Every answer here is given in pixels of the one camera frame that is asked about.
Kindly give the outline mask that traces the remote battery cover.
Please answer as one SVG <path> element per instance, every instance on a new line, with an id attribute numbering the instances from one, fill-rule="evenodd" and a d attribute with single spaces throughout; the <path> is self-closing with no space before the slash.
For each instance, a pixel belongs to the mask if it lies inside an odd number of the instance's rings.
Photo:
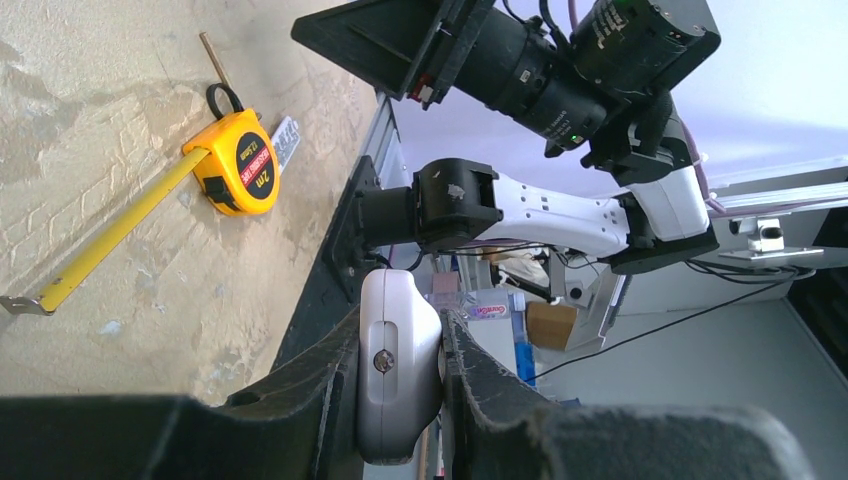
<path id="1" fill-rule="evenodd" d="M 290 116 L 284 117 L 270 139 L 277 155 L 279 173 L 282 173 L 301 141 L 298 122 Z"/>

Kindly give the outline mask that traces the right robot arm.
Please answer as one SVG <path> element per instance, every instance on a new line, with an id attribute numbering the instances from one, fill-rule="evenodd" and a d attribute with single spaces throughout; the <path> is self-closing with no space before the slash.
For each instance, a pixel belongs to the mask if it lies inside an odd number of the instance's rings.
<path id="1" fill-rule="evenodd" d="M 518 19 L 493 1 L 351 1 L 291 37 L 393 99 L 458 93 L 526 132 L 466 129 L 459 157 L 357 193 L 366 248 L 530 243 L 635 275 L 718 247 L 672 97 L 720 44 L 704 1 L 595 1 L 571 32 L 548 2 Z"/>

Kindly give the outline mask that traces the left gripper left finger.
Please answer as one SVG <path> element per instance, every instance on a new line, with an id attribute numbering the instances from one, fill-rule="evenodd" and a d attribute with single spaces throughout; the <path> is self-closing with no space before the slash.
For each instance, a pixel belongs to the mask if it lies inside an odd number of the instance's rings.
<path id="1" fill-rule="evenodd" d="M 218 407 L 185 395 L 5 397 L 5 479 L 357 479 L 359 315 Z"/>

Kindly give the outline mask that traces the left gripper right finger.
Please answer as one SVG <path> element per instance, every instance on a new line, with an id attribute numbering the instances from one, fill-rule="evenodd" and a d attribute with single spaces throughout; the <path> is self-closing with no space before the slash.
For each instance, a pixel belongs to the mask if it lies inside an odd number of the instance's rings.
<path id="1" fill-rule="evenodd" d="M 551 401 L 496 361 L 453 311 L 443 325 L 450 479 L 811 479 L 801 445 L 751 408 Z"/>

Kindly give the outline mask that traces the white remote control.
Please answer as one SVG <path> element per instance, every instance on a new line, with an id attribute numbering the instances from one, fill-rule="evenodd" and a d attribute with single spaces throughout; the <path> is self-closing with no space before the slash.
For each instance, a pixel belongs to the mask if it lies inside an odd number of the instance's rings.
<path id="1" fill-rule="evenodd" d="M 400 465 L 442 405 L 439 314 L 405 270 L 364 279 L 359 308 L 356 434 L 363 460 Z"/>

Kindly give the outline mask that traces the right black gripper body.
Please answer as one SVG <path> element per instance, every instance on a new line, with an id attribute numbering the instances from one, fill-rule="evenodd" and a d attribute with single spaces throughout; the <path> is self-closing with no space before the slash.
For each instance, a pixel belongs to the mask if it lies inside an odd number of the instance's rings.
<path id="1" fill-rule="evenodd" d="M 295 20 L 291 38 L 395 100 L 440 103 L 494 1 L 352 1 Z"/>

